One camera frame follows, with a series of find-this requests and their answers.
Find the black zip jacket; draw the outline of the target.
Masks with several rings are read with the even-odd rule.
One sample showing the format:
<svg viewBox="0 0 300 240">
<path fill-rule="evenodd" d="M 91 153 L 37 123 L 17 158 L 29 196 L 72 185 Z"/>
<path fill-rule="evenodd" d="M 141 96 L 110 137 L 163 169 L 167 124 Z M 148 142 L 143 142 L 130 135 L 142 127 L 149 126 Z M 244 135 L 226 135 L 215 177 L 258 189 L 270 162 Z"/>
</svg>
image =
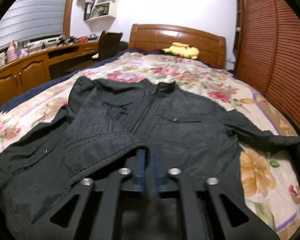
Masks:
<svg viewBox="0 0 300 240">
<path fill-rule="evenodd" d="M 21 239 L 82 179 L 104 180 L 144 149 L 144 193 L 120 204 L 115 239 L 180 239 L 177 202 L 161 199 L 155 187 L 153 148 L 161 149 L 165 167 L 177 167 L 198 182 L 216 177 L 245 204 L 243 145 L 287 152 L 300 184 L 300 137 L 262 131 L 242 113 L 176 83 L 79 77 L 52 121 L 0 153 L 0 220 L 6 227 L 1 235 Z"/>
</svg>

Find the floral bed blanket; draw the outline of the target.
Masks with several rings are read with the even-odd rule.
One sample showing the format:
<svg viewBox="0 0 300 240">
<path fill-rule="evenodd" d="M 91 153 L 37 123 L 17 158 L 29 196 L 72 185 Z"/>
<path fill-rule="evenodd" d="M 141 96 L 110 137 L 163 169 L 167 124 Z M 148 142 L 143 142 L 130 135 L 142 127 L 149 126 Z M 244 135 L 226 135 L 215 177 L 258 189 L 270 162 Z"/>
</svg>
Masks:
<svg viewBox="0 0 300 240">
<path fill-rule="evenodd" d="M 175 82 L 181 89 L 204 96 L 227 110 L 237 110 L 259 129 L 295 136 L 296 131 L 274 106 L 251 86 L 224 69 L 170 55 L 125 53 L 99 68 L 78 72 L 8 112 L 0 113 L 0 153 L 39 123 L 50 122 L 67 103 L 80 76 L 120 82 Z M 300 226 L 300 186 L 285 152 L 259 152 L 244 146 L 241 155 L 245 202 L 281 239 L 291 239 Z"/>
</svg>

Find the navy bed sheet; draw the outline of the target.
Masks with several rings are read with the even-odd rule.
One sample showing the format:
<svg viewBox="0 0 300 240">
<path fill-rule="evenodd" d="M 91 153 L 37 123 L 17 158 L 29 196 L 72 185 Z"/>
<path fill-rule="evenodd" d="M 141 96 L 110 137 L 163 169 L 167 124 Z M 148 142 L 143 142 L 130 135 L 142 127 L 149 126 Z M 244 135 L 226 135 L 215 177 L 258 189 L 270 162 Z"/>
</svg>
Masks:
<svg viewBox="0 0 300 240">
<path fill-rule="evenodd" d="M 21 103 L 27 101 L 27 100 L 30 100 L 31 98 L 33 98 L 34 96 L 38 95 L 39 93 L 43 92 L 44 90 L 58 84 L 58 83 L 61 83 L 69 78 L 71 78 L 72 76 L 74 76 L 75 74 L 77 74 L 78 72 L 80 71 L 83 71 L 83 70 L 87 70 L 87 69 L 92 69 L 92 68 L 99 68 L 107 63 L 111 63 L 111 62 L 114 62 L 115 60 L 118 60 L 120 56 L 124 55 L 125 53 L 141 53 L 143 55 L 148 55 L 150 54 L 151 52 L 149 51 L 145 51 L 145 50 L 141 50 L 141 49 L 135 49 L 135 48 L 129 48 L 129 49 L 126 49 L 126 50 L 123 50 L 123 51 L 120 51 L 117 55 L 115 55 L 114 57 L 111 57 L 111 58 L 108 58 L 108 59 L 105 59 L 105 60 L 102 60 L 100 62 L 97 62 L 97 63 L 94 63 L 92 64 L 91 66 L 89 67 L 85 67 L 83 69 L 80 69 L 80 70 L 76 70 L 74 72 L 71 72 L 70 74 L 66 75 L 66 76 L 63 76 L 63 77 L 59 77 L 57 79 L 54 79 L 52 81 L 49 81 L 49 82 L 46 82 L 42 85 L 39 85 L 25 93 L 22 93 L 21 95 L 19 96 L 15 96 L 13 99 L 11 100 L 8 100 L 7 103 L 3 104 L 1 107 L 0 107 L 0 113 L 1 112 L 8 112 L 12 109 L 14 109 L 15 107 L 19 106 Z"/>
</svg>

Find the wooden desk with cabinets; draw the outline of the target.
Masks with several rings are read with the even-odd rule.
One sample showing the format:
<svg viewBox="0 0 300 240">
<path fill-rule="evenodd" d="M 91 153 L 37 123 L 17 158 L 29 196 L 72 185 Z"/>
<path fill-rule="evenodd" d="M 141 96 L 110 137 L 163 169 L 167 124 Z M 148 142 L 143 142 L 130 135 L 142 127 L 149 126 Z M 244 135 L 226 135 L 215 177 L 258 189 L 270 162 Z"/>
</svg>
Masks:
<svg viewBox="0 0 300 240">
<path fill-rule="evenodd" d="M 49 67 L 66 60 L 96 54 L 98 41 L 45 49 L 0 68 L 0 107 L 28 90 L 51 80 Z"/>
</svg>

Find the wooden bed headboard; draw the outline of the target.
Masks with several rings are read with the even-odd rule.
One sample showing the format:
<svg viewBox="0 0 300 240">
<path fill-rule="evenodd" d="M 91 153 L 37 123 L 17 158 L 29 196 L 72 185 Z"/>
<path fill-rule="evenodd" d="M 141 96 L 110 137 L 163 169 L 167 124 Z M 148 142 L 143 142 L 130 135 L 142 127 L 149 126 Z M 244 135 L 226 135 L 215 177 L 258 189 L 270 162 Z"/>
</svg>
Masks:
<svg viewBox="0 0 300 240">
<path fill-rule="evenodd" d="M 226 39 L 197 29 L 164 24 L 134 24 L 128 47 L 153 51 L 168 48 L 174 42 L 198 48 L 198 59 L 215 68 L 225 68 Z"/>
</svg>

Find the yellow Pikachu plush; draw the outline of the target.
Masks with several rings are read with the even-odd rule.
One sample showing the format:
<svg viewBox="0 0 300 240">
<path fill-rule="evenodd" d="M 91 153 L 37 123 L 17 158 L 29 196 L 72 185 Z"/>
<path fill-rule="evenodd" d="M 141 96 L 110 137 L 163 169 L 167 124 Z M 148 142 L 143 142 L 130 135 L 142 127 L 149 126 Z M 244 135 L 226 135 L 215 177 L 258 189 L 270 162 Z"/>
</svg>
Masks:
<svg viewBox="0 0 300 240">
<path fill-rule="evenodd" d="M 179 42 L 173 42 L 169 48 L 162 50 L 164 53 L 169 53 L 174 56 L 196 60 L 198 59 L 199 49 L 192 47 L 189 44 L 183 44 Z"/>
</svg>

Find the dark wooden chair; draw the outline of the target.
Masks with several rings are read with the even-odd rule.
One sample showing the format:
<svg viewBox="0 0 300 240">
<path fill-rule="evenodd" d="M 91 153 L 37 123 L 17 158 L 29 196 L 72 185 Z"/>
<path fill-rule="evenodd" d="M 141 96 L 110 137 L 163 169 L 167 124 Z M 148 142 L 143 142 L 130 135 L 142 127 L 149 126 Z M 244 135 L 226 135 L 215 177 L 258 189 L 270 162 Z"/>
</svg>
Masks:
<svg viewBox="0 0 300 240">
<path fill-rule="evenodd" d="M 93 60 L 102 61 L 117 55 L 128 48 L 128 43 L 121 41 L 123 33 L 102 31 L 98 41 L 98 52 L 92 56 Z"/>
</svg>

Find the red basket on desk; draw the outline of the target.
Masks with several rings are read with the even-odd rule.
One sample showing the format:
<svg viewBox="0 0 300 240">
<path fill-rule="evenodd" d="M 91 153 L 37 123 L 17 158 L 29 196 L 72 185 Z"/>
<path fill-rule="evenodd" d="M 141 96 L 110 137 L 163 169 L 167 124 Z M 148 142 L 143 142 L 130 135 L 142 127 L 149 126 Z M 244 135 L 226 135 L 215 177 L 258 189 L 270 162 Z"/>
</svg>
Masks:
<svg viewBox="0 0 300 240">
<path fill-rule="evenodd" d="M 83 37 L 78 37 L 77 38 L 77 43 L 85 43 L 88 41 L 88 37 L 87 36 L 83 36 Z"/>
</svg>

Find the wooden louvered wardrobe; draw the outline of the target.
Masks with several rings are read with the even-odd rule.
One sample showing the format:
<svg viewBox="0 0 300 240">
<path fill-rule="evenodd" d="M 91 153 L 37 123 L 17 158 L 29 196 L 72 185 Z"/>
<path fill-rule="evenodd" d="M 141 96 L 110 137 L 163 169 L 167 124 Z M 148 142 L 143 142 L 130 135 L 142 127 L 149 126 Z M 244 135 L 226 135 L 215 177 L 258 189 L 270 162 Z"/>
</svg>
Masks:
<svg viewBox="0 0 300 240">
<path fill-rule="evenodd" d="M 238 0 L 236 75 L 300 132 L 300 20 L 284 0 Z"/>
</svg>

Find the pink bottle on desk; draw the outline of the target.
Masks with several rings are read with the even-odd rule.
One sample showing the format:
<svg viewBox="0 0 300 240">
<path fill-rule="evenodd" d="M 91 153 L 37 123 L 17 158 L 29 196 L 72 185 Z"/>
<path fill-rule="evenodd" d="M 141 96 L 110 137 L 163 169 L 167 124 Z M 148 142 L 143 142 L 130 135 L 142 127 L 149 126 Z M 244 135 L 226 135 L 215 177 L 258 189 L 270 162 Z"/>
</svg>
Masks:
<svg viewBox="0 0 300 240">
<path fill-rule="evenodd" d="M 18 43 L 12 40 L 8 45 L 7 63 L 11 63 L 18 59 L 17 48 L 18 48 Z"/>
</svg>

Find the grey window blind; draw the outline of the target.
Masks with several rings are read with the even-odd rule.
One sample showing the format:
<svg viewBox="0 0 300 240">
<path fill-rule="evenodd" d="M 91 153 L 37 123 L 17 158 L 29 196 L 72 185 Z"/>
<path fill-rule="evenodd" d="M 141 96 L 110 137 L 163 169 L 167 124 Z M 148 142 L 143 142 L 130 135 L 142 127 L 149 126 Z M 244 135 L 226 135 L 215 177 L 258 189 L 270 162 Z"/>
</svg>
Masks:
<svg viewBox="0 0 300 240">
<path fill-rule="evenodd" d="M 0 20 L 0 51 L 11 41 L 60 36 L 66 0 L 16 0 Z"/>
</svg>

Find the white wall shelf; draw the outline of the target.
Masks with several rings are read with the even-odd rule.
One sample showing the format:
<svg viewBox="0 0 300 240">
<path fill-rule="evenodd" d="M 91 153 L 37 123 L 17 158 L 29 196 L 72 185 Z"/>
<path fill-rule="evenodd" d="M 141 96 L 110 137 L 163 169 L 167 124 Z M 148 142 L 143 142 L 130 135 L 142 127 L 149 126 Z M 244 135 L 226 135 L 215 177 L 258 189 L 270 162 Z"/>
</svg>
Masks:
<svg viewBox="0 0 300 240">
<path fill-rule="evenodd" d="M 116 18 L 116 0 L 83 0 L 85 22 L 101 18 Z"/>
</svg>

